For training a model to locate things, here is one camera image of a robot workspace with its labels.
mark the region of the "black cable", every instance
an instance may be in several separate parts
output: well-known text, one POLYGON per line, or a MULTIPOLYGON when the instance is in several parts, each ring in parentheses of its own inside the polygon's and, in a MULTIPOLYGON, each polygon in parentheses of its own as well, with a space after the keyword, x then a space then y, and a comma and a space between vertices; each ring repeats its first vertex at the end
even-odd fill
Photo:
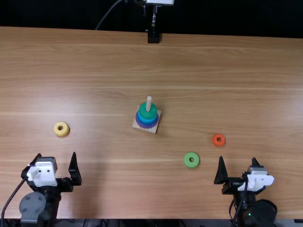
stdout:
POLYGON ((109 8, 109 10, 106 12, 106 14, 101 18, 101 20, 99 21, 97 27, 95 28, 95 30, 98 30, 101 23, 103 22, 103 20, 107 17, 107 15, 110 13, 110 11, 112 11, 112 9, 119 3, 121 2, 122 0, 117 0, 112 6, 111 8, 109 8))
POLYGON ((69 221, 69 222, 71 222, 71 223, 75 223, 75 219, 59 219, 59 220, 56 221, 56 224, 57 224, 58 222, 60 222, 60 221, 69 221))
POLYGON ((232 221, 232 214, 231 214, 231 212, 232 212, 233 203, 234 203, 234 201, 232 200, 232 202, 231 202, 231 204, 229 206, 229 216, 231 217, 231 221, 232 221))
POLYGON ((240 203, 239 203, 239 205, 238 205, 238 207, 237 207, 236 213, 235 213, 235 215, 233 216, 232 226, 231 226, 231 227, 234 227, 234 226, 235 226, 235 222, 236 222, 237 216, 238 216, 238 214, 239 214, 239 211, 241 210, 242 203, 243 203, 243 201, 244 201, 244 197, 245 197, 245 194, 246 194, 246 192, 247 192, 247 187, 248 187, 248 179, 246 178, 246 179, 245 179, 244 193, 243 193, 242 198, 241 198, 241 201, 240 201, 240 203))
POLYGON ((182 223, 183 227, 186 227, 186 225, 182 219, 180 219, 180 222, 182 223))
POLYGON ((231 223, 233 221, 233 218, 232 218, 232 206, 233 206, 233 204, 234 204, 234 201, 232 200, 232 202, 231 202, 231 204, 229 206, 229 209, 228 209, 229 210, 229 216, 231 217, 231 219, 230 219, 231 223))
POLYGON ((16 193, 19 191, 19 189, 21 188, 21 186, 24 184, 25 181, 26 181, 26 177, 20 182, 20 184, 17 186, 17 188, 14 190, 14 192, 12 193, 12 195, 9 197, 8 201, 4 205, 2 213, 1 213, 1 226, 2 227, 4 227, 4 214, 5 214, 6 208, 8 207, 9 203, 11 202, 13 197, 16 195, 16 193))
POLYGON ((85 221, 84 221, 84 223, 83 223, 83 226, 82 226, 82 227, 84 227, 84 226, 85 226, 86 221, 87 221, 87 219, 85 219, 85 221))

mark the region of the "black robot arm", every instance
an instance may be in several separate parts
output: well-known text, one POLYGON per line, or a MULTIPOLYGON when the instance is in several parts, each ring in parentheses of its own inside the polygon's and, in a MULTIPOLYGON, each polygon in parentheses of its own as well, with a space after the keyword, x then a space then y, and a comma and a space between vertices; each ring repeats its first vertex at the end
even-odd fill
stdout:
POLYGON ((34 191, 20 202, 22 227, 53 227, 57 217, 62 192, 72 192, 81 185, 82 178, 74 152, 69 166, 70 178, 55 178, 57 164, 54 157, 36 158, 22 171, 21 177, 34 191))
POLYGON ((241 177, 228 177, 226 166, 221 156, 214 184, 224 184, 222 194, 232 194, 232 204, 236 213, 232 219, 232 227, 238 221, 239 227, 272 227, 277 214, 277 207, 268 200, 256 201, 256 195, 271 185, 273 176, 268 175, 264 166, 253 158, 252 165, 241 177))

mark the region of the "green ring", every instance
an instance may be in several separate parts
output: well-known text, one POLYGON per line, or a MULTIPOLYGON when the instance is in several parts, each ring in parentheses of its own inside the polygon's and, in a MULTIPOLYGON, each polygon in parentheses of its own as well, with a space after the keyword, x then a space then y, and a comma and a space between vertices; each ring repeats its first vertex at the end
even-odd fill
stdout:
POLYGON ((157 108, 154 103, 151 104, 151 110, 149 112, 147 112, 145 108, 146 103, 142 103, 139 107, 139 114, 141 117, 145 119, 152 119, 157 115, 157 108))
POLYGON ((183 161, 186 167, 196 168, 200 163, 200 158, 196 153, 189 152, 184 156, 183 161))

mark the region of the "wooden base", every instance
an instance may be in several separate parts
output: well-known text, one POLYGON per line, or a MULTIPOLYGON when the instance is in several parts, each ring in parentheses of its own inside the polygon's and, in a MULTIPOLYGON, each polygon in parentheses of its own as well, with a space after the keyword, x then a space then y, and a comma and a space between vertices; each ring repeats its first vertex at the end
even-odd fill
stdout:
POLYGON ((157 127, 158 127, 158 124, 159 124, 159 120, 160 120, 160 115, 161 115, 161 110, 157 110, 157 113, 158 113, 158 122, 155 126, 153 126, 152 128, 149 128, 149 129, 145 129, 145 128, 142 128, 138 125, 137 121, 136 121, 136 115, 134 116, 134 122, 133 122, 133 128, 134 129, 140 129, 140 130, 143 130, 143 131, 148 131, 148 132, 151 132, 153 134, 156 134, 157 132, 157 127))

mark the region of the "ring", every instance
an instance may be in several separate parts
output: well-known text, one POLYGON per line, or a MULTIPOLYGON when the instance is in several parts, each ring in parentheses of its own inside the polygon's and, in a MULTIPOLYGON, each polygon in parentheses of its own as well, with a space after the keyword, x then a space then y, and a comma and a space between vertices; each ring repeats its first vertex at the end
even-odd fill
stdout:
POLYGON ((58 122, 53 127, 53 131, 57 136, 65 136, 69 132, 70 128, 64 122, 58 122))
POLYGON ((154 124, 158 120, 158 115, 156 115, 153 119, 150 119, 150 120, 146 120, 146 119, 142 118, 140 116, 139 112, 137 112, 137 115, 138 115, 139 122, 144 125, 154 124))
POLYGON ((136 114, 136 122, 137 122, 137 124, 138 124, 141 128, 150 129, 150 128, 154 127, 155 125, 157 125, 158 119, 157 119, 157 121, 156 121, 154 124, 151 124, 151 125, 144 125, 144 124, 141 124, 141 122, 140 122, 139 119, 138 119, 138 114, 136 114))
POLYGON ((216 146, 223 146, 225 144, 225 137, 221 134, 215 134, 213 136, 213 144, 216 146))
POLYGON ((184 161, 184 164, 186 165, 186 167, 195 168, 199 165, 200 158, 196 153, 189 152, 184 156, 183 161, 184 161))
POLYGON ((142 118, 146 120, 150 120, 157 115, 157 108, 154 103, 151 104, 151 110, 149 112, 147 112, 145 108, 146 108, 146 103, 142 103, 139 107, 139 113, 142 118))

